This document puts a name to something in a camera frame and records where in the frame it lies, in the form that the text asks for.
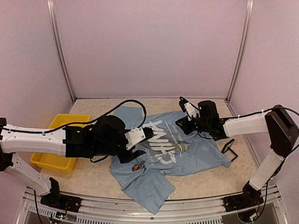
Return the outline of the light blue printed t-shirt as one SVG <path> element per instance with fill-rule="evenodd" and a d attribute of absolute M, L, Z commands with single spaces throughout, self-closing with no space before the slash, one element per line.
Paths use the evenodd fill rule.
<path fill-rule="evenodd" d="M 110 166 L 122 192 L 152 214 L 158 212 L 175 190 L 166 175 L 191 175 L 219 166 L 228 168 L 231 164 L 208 133 L 201 137 L 197 133 L 183 133 L 175 124 L 185 115 L 181 111 L 149 115 L 144 119 L 140 108 L 121 106 L 114 115 L 129 127 L 136 127 L 143 121 L 143 127 L 150 127 L 154 132 L 153 138 L 136 145 L 145 154 L 124 164 L 114 156 Z M 144 167 L 133 172 L 132 167 L 140 163 Z"/>

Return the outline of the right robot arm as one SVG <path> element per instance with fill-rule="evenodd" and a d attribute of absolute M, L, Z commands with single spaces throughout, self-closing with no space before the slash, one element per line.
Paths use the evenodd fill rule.
<path fill-rule="evenodd" d="M 242 116 L 220 118 L 216 104 L 211 100 L 201 101 L 194 106 L 184 97 L 179 99 L 179 106 L 187 116 L 177 120 L 176 124 L 185 134 L 194 131 L 208 133 L 214 140 L 253 133 L 269 134 L 270 151 L 254 176 L 244 185 L 242 193 L 223 199 L 227 212 L 264 204 L 266 198 L 262 196 L 262 187 L 269 183 L 280 171 L 286 158 L 299 147 L 299 128 L 289 115 L 291 110 L 275 105 Z"/>

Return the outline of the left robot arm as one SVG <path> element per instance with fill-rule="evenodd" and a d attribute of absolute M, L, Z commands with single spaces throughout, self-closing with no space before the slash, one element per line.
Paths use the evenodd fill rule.
<path fill-rule="evenodd" d="M 64 195 L 59 183 L 45 177 L 28 165 L 19 152 L 46 153 L 66 158 L 117 156 L 128 163 L 143 155 L 135 146 L 154 136 L 149 127 L 127 129 L 114 115 L 102 115 L 88 122 L 71 122 L 54 129 L 35 129 L 13 126 L 0 119 L 0 170 L 21 181 L 41 196 L 41 204 L 78 212 L 81 198 Z"/>

